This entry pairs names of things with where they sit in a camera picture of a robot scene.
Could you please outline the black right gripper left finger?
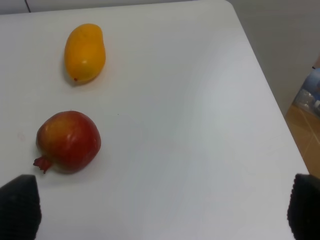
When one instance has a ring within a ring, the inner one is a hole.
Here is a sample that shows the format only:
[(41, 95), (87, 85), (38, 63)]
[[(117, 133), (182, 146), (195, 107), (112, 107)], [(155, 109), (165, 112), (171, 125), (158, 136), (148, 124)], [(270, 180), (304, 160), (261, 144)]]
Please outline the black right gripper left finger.
[(0, 238), (34, 240), (42, 220), (34, 175), (22, 174), (0, 188)]

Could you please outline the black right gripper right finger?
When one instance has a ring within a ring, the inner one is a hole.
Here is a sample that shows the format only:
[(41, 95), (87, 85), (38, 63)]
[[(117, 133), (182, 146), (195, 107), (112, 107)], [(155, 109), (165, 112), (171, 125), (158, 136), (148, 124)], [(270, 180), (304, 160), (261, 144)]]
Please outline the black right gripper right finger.
[(296, 240), (320, 238), (320, 179), (295, 175), (287, 210), (288, 225)]

